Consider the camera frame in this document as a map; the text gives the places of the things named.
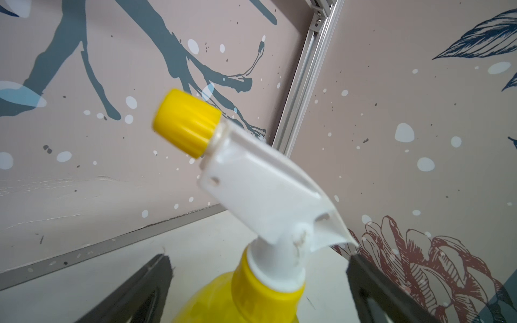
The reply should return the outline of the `yellow spray bottle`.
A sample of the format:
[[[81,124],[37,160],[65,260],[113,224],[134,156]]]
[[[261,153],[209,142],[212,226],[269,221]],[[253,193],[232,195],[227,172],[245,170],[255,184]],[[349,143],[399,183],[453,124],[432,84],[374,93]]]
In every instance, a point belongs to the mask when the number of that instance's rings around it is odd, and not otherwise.
[[[183,91],[166,95],[153,129],[201,160],[199,186],[257,236],[175,321],[296,322],[307,258],[355,244],[331,199],[288,157]]]

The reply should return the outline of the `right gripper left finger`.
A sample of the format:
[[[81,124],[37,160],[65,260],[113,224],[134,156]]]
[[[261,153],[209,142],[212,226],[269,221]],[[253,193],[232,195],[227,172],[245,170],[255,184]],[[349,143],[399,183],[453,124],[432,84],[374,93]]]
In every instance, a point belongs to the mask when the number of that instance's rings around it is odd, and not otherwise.
[[[157,254],[79,322],[159,322],[162,318],[173,268]]]

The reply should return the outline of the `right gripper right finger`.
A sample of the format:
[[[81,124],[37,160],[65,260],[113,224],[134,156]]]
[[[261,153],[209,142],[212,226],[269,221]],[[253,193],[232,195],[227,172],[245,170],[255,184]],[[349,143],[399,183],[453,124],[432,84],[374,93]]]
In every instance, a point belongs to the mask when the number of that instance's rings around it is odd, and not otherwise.
[[[347,278],[359,321],[437,322],[365,257],[350,257]]]

